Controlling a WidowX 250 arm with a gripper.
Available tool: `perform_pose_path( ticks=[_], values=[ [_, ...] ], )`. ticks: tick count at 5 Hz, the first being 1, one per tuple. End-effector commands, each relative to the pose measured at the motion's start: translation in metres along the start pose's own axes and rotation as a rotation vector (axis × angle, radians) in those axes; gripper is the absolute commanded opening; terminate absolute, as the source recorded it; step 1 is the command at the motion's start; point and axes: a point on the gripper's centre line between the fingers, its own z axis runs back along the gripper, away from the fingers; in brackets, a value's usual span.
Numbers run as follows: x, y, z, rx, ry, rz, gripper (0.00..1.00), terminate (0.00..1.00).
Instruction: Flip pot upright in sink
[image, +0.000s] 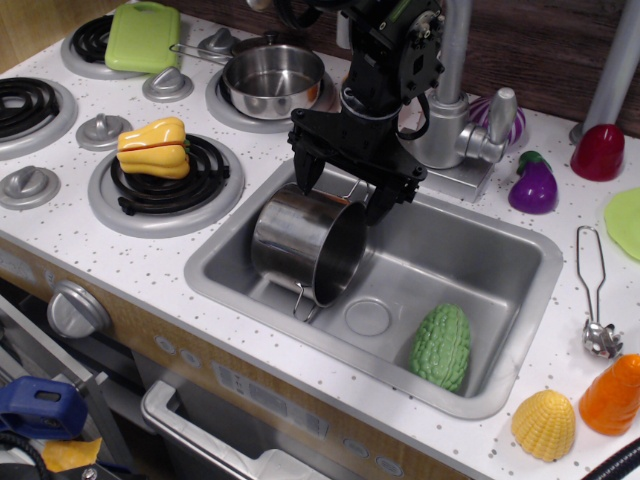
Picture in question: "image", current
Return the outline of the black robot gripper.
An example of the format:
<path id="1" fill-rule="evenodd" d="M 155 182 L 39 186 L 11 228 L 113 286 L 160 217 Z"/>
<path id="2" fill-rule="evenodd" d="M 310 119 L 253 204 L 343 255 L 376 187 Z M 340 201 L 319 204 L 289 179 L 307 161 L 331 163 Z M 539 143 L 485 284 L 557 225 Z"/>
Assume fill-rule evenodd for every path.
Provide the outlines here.
<path id="1" fill-rule="evenodd" d="M 404 97 L 388 114 L 367 112 L 347 87 L 340 92 L 341 110 L 323 112 L 296 109 L 288 141 L 294 152 L 296 183 L 303 194 L 311 192 L 330 164 L 374 187 L 367 202 L 366 224 L 374 226 L 397 204 L 413 201 L 426 168 L 402 145 L 424 135 L 427 125 L 415 131 L 398 131 L 401 109 L 412 100 Z"/>

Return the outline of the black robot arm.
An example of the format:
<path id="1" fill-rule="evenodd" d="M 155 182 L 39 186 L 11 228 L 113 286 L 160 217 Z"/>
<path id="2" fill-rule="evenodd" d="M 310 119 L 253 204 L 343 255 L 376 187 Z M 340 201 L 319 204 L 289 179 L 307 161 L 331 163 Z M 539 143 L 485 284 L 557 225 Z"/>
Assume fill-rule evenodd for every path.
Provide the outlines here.
<path id="1" fill-rule="evenodd" d="M 311 1 L 295 14 L 274 4 L 288 26 L 311 26 L 328 11 L 349 21 L 352 60 L 340 91 L 341 109 L 295 109 L 288 141 L 296 182 L 308 194 L 331 164 L 373 187 L 366 222 L 379 223 L 397 204 L 413 200 L 426 168 L 403 146 L 429 129 L 401 132 L 399 114 L 412 100 L 429 107 L 426 91 L 438 84 L 443 17 L 436 1 Z"/>

